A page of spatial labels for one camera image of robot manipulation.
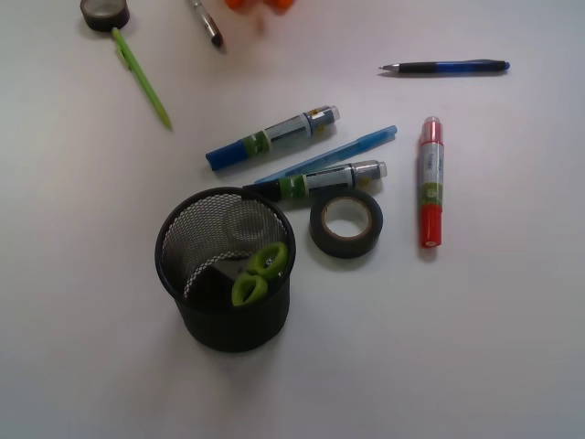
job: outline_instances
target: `green pencil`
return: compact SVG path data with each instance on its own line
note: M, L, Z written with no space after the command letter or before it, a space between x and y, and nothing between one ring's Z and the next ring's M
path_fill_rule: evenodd
M171 125L171 120L166 113L165 107L161 103L160 99L158 99L158 96L156 96L156 93L153 90L153 86L150 85L146 75L144 75L143 70L140 68L138 61L134 57L134 54L126 44L122 33L118 28L115 27L112 29L112 35L113 39L115 39L116 44L118 45L118 52L123 56L123 59L126 61L128 68L134 72L134 75L136 75L136 79L138 82L140 82L140 85L142 85L146 96L148 96L148 99L150 99L150 102L153 103L154 109L161 118L161 121L163 121L169 130L173 130L173 125Z

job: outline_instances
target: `black pen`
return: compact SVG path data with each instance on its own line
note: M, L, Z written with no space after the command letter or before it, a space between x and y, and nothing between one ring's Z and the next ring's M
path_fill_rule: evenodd
M504 71L510 63L492 59L472 59L470 61L445 62L407 62L380 67L394 73L469 73L476 71Z
M211 36L211 43L213 43L216 48L221 48L223 46L223 37L221 32L219 32L218 25L216 25L216 22L213 21L213 18L211 18L211 15L205 9L205 7L203 7L201 2L197 0L191 0L191 3L201 18L203 26L205 26L205 29Z

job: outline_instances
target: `blue pen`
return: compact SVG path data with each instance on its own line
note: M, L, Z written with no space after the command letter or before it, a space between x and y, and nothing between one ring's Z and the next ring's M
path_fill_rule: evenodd
M446 62L407 62L380 67L394 73L470 73L476 71L504 71L510 63L492 59L472 59L470 61Z
M298 176L300 174L307 174L312 171L323 169L324 167L332 165L333 163L341 162L342 160L346 160L349 157L353 157L354 155L364 153L369 149L383 145L384 143L393 140L394 135L397 132L398 130L396 126L389 126L383 130L360 137L351 144L339 146L332 151L318 155L317 157L310 158L309 160L299 163L298 165L287 167L283 171L257 180L255 183L264 183L266 181L276 180L278 178Z

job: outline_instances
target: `black mesh pen holder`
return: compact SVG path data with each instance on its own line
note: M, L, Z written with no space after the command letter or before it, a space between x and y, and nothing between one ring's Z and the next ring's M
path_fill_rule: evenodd
M231 303L233 279L216 262L246 260L284 242L289 261L257 302ZM257 348L276 336L289 311L296 246L284 214L266 198L237 187L206 190L181 203L156 241L155 264L185 326L204 345L226 352Z

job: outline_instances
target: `black electrical tape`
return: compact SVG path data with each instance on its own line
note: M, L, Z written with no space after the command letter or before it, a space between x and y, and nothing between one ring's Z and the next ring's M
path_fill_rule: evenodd
M351 199L359 203L367 212L367 227L357 236L343 237L332 231L325 224L325 213L330 204L341 199ZM378 203L367 193L359 190L345 189L325 192L311 209L311 237L323 252L341 259L354 259L368 253L376 246L382 231L384 216Z
M80 7L85 22L98 32L122 29L130 19L126 0L81 0Z

